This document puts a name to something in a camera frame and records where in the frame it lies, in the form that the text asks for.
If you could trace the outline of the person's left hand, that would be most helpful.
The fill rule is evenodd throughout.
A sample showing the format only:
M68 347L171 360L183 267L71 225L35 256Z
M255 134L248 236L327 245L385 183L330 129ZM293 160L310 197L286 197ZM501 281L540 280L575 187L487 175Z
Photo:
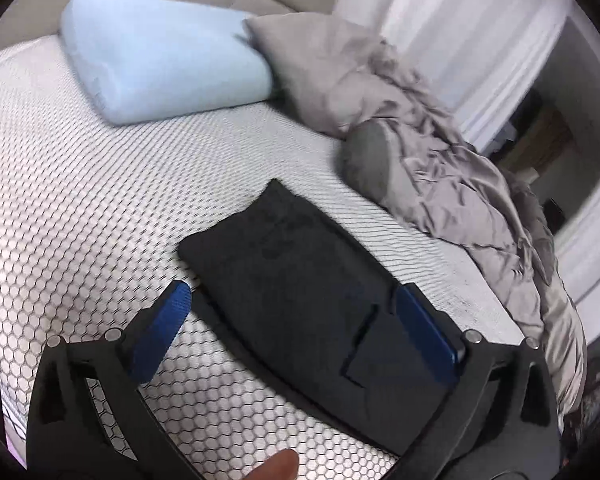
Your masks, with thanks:
M269 457L245 476L245 480L294 480L299 471L299 455L286 448Z

